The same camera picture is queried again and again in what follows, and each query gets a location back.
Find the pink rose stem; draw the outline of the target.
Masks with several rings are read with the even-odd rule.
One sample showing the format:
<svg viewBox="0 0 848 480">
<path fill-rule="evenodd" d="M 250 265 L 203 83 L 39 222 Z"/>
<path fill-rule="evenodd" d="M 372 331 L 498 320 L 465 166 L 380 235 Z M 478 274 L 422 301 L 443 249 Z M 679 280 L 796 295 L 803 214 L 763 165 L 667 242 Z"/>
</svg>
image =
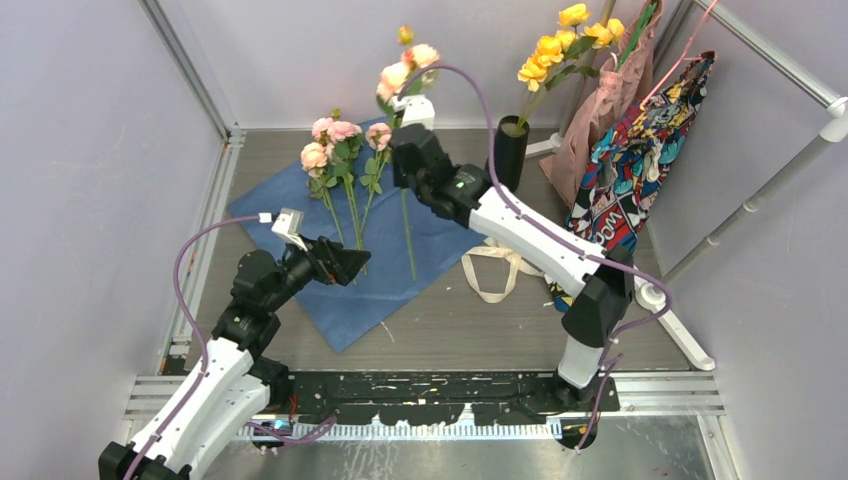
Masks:
<svg viewBox="0 0 848 480">
<path fill-rule="evenodd" d="M 331 155 L 328 147 L 319 142 L 311 142 L 303 147 L 300 154 L 301 168 L 307 174 L 307 185 L 312 198 L 320 200 L 330 212 L 339 240 L 346 245 L 343 229 L 339 222 L 330 191 L 339 185 L 331 172 Z"/>
<path fill-rule="evenodd" d="M 371 125 L 365 135 L 368 146 L 374 150 L 374 154 L 368 158 L 364 166 L 364 175 L 360 178 L 361 185 L 367 191 L 367 200 L 359 225 L 359 239 L 363 240 L 365 225 L 369 218 L 374 197 L 383 193 L 381 184 L 383 170 L 389 161 L 389 141 L 392 128 L 385 122 Z"/>
<path fill-rule="evenodd" d="M 355 195 L 356 174 L 354 172 L 355 161 L 364 142 L 362 128 L 358 124 L 342 120 L 340 111 L 334 109 L 329 117 L 320 118 L 313 123 L 312 136 L 314 142 L 328 147 L 331 155 L 331 172 L 339 181 L 339 185 L 333 189 L 341 188 L 347 198 L 355 248 L 362 250 L 364 241 L 359 239 L 360 219 Z"/>
<path fill-rule="evenodd" d="M 424 74 L 413 85 L 406 89 L 407 96 L 399 97 L 401 90 L 410 81 L 412 75 L 440 60 L 437 49 L 427 43 L 417 43 L 416 34 L 407 25 L 401 25 L 397 31 L 397 43 L 403 48 L 400 59 L 385 67 L 380 73 L 380 79 L 376 89 L 378 106 L 387 115 L 388 126 L 391 131 L 401 126 L 400 102 L 408 99 L 413 94 L 421 93 L 425 85 L 434 81 L 433 74 Z"/>
</svg>

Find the cream ribbon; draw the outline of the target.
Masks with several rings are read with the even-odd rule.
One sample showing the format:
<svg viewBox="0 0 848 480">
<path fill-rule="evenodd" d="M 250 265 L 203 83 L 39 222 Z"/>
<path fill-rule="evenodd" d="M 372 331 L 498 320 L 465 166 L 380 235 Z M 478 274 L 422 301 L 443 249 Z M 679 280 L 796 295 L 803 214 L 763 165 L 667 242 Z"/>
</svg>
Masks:
<svg viewBox="0 0 848 480">
<path fill-rule="evenodd" d="M 486 238 L 460 259 L 466 282 L 485 303 L 498 304 L 515 289 L 518 277 L 542 278 L 543 273 L 503 242 Z"/>
</svg>

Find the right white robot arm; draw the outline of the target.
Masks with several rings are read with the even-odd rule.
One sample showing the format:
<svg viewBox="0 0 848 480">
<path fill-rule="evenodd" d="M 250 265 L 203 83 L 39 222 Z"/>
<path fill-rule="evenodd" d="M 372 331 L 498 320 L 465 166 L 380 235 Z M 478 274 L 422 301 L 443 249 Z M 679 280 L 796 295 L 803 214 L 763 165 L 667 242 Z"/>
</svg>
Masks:
<svg viewBox="0 0 848 480">
<path fill-rule="evenodd" d="M 484 169 L 453 164 L 434 132 L 420 124 L 395 130 L 389 146 L 396 186 L 411 189 L 437 217 L 505 244 L 572 298 L 562 317 L 566 343 L 553 384 L 562 407 L 582 409 L 594 396 L 612 330 L 632 301 L 629 251 L 576 237 L 498 189 Z"/>
</svg>

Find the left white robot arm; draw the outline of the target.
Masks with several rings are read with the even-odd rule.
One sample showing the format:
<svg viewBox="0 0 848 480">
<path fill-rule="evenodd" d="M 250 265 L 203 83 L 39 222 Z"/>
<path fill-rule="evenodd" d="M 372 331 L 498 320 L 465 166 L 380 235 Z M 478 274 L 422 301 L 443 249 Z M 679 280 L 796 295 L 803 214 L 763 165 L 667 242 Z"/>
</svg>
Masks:
<svg viewBox="0 0 848 480">
<path fill-rule="evenodd" d="M 202 478 L 249 420 L 290 403 L 288 367 L 263 355 L 281 325 L 277 311 L 311 282 L 350 284 L 370 258 L 326 237 L 300 237 L 281 258 L 265 250 L 242 256 L 205 356 L 140 432 L 105 447 L 99 477 Z"/>
</svg>

